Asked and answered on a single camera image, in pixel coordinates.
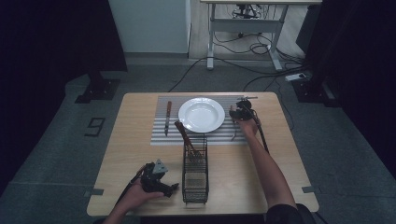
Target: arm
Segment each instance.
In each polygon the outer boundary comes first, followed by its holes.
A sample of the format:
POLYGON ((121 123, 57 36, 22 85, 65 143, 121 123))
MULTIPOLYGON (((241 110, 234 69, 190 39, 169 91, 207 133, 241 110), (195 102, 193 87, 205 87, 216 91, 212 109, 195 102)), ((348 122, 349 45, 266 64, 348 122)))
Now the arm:
POLYGON ((281 203, 297 207, 285 176, 283 176, 276 162, 256 138, 258 130, 256 122, 253 119, 247 121, 237 120, 237 122, 250 147, 257 175, 268 202, 268 208, 281 203))
POLYGON ((163 197, 162 192, 146 193, 142 189, 140 178, 138 178, 134 185, 131 186, 119 203, 114 206, 111 213, 108 215, 103 224, 118 224, 121 223, 125 215, 134 210, 136 207, 154 198, 163 197))

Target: wire basket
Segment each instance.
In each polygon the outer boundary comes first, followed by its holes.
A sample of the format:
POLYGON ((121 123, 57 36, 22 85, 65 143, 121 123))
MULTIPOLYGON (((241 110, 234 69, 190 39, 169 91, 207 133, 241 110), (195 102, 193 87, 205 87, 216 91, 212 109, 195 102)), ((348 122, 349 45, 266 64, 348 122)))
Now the wire basket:
POLYGON ((209 193, 208 164, 207 164, 207 140, 206 137, 191 138, 194 146, 184 146, 183 155, 183 202, 206 203, 209 193))

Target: placemat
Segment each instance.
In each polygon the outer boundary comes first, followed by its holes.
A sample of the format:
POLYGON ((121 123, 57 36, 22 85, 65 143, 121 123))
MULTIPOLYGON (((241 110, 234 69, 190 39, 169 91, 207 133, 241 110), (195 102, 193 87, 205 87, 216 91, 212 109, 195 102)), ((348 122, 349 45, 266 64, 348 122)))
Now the placemat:
MULTIPOLYGON (((216 95, 216 96, 159 96, 155 120, 152 128, 151 142, 152 146, 182 146, 183 138, 175 126, 178 120, 178 110, 190 99, 197 97, 205 97, 218 102, 224 109, 225 119, 221 126, 213 132, 205 133, 208 145, 242 145, 246 144, 246 140, 238 124, 233 125, 233 121, 229 116, 230 106, 236 107, 238 98, 243 95, 216 95), (168 101, 172 101, 171 115, 169 119, 168 136, 165 135, 164 127, 166 121, 166 107, 168 101), (236 137, 232 141, 233 134, 236 130, 236 137)), ((202 133, 194 133, 186 129, 186 133, 190 138, 200 137, 202 133)))

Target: wooden tabletop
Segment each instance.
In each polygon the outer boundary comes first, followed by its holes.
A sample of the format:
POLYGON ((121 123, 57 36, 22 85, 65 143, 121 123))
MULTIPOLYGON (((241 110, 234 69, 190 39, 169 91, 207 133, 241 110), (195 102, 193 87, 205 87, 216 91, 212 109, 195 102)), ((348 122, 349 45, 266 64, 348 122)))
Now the wooden tabletop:
POLYGON ((318 5, 322 0, 201 0, 208 4, 280 4, 280 5, 318 5))
MULTIPOLYGON (((297 203, 311 212, 318 211, 314 193, 303 193, 311 186, 294 143, 282 108, 271 92, 175 92, 125 94, 110 136, 95 188, 103 195, 92 195, 90 216, 110 213, 126 184, 144 164, 161 159, 168 172, 162 178, 167 185, 182 180, 182 146, 151 146, 151 131, 159 96, 245 95, 262 121, 262 129, 271 156, 286 177, 297 203)), ((181 189, 171 198, 149 201, 137 208, 139 216, 262 214, 268 209, 251 159, 248 145, 208 146, 209 196, 206 204, 184 204, 181 189)))

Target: white plate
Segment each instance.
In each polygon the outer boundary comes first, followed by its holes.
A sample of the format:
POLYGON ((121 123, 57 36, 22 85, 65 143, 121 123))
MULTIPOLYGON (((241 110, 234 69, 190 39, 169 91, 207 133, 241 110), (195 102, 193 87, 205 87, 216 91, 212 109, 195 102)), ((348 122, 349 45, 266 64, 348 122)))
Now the white plate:
POLYGON ((184 103, 178 110, 178 119, 184 127, 196 133, 216 130, 224 121, 223 107, 208 98, 194 98, 184 103))

